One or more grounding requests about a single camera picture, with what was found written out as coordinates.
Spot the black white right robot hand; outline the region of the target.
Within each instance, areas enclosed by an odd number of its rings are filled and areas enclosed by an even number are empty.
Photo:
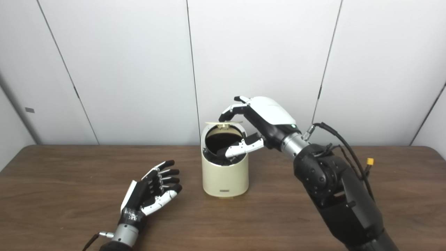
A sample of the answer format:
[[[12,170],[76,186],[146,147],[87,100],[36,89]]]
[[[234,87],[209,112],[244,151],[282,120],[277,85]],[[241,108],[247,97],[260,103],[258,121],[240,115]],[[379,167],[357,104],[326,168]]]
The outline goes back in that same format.
[[[296,121],[276,101],[267,97],[234,97],[239,104],[226,108],[219,117],[219,122],[231,121],[241,114],[258,132],[236,144],[217,151],[219,159],[231,159],[263,147],[276,149],[294,159],[308,143],[301,138]]]

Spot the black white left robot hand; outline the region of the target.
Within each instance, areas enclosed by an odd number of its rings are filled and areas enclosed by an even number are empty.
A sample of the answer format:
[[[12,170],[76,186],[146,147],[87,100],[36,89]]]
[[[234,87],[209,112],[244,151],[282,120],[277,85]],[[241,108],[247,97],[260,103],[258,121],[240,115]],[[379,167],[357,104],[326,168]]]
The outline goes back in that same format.
[[[172,169],[174,160],[167,160],[151,168],[141,179],[132,181],[121,204],[118,224],[135,227],[142,231],[148,216],[176,197],[180,185],[178,169]]]

